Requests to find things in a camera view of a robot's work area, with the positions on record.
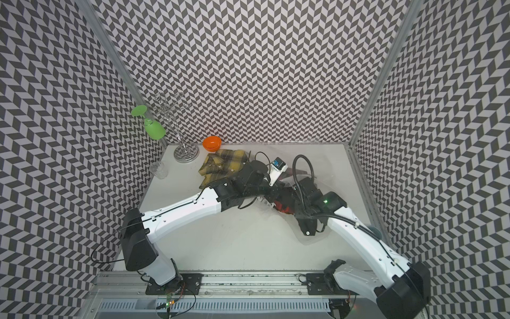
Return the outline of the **yellow plaid shirt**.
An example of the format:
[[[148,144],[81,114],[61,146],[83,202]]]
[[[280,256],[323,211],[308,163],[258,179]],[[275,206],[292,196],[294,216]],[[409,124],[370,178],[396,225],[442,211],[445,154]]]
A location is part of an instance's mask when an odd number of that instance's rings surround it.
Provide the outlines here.
[[[244,150],[218,150],[208,154],[199,169],[199,174],[204,177],[199,189],[238,173],[249,162],[249,155]]]

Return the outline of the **clear plastic vacuum bag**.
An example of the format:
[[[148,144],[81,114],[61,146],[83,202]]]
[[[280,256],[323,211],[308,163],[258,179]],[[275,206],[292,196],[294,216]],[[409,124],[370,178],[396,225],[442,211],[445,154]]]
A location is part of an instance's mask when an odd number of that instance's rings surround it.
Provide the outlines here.
[[[253,154],[261,151],[257,158],[263,162],[267,162],[264,156],[268,155],[271,160],[280,157],[289,166],[298,154],[305,155],[312,163],[318,188],[323,193],[336,192],[347,202],[360,221],[366,225],[370,223],[344,145],[255,144],[248,147]],[[329,245],[341,249],[351,247],[344,237],[330,227],[326,227],[323,233],[314,236],[303,235],[294,217],[280,213],[260,200],[256,200],[246,210],[249,225],[255,227],[253,232],[270,243],[294,246],[301,244],[308,248],[314,245],[321,247]]]

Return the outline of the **red black plaid shirt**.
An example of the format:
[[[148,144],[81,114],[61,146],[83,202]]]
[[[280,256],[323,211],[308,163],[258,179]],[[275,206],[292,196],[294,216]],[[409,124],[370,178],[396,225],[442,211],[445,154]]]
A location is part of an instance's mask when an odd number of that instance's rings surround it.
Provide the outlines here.
[[[301,215],[303,213],[303,203],[299,187],[294,184],[276,182],[277,188],[274,206],[280,213],[288,215]]]

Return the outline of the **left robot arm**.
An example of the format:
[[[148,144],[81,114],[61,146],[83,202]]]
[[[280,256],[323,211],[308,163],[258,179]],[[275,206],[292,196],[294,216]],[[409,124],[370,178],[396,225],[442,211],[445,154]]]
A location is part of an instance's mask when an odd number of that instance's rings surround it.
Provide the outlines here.
[[[245,199],[273,202],[284,188],[279,177],[288,169],[276,158],[268,166],[253,160],[232,176],[211,182],[199,194],[166,207],[142,213],[129,210],[120,229],[120,243],[127,271],[143,271],[159,286],[177,278],[177,267],[166,257],[158,241],[171,232],[209,215],[237,207]]]

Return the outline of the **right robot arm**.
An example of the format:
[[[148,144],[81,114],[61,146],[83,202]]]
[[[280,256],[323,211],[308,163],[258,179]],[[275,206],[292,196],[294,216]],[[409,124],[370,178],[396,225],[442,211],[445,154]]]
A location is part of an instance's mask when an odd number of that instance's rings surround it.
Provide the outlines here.
[[[335,192],[322,193],[310,177],[296,181],[294,215],[320,221],[340,235],[369,265],[362,271],[337,259],[324,270],[330,292],[353,291],[373,301],[385,318],[417,318],[430,300],[430,271],[411,263],[371,231]]]

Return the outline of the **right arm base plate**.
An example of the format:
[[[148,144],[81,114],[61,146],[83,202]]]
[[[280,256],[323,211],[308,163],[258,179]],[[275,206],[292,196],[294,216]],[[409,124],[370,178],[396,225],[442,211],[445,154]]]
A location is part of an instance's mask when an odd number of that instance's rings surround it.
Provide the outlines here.
[[[330,278],[325,278],[321,272],[311,272],[305,274],[304,284],[308,290],[308,295],[357,295],[353,291],[348,291],[339,287],[339,285]]]

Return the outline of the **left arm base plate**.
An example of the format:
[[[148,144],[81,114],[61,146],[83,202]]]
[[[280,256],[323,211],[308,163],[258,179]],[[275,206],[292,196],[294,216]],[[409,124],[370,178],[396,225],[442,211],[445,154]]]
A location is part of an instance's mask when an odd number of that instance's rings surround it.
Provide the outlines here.
[[[203,274],[199,272],[190,272],[177,275],[173,280],[158,285],[153,278],[150,279],[146,288],[146,295],[171,295],[177,293],[179,296],[181,289],[184,288],[184,295],[198,295],[201,289]]]

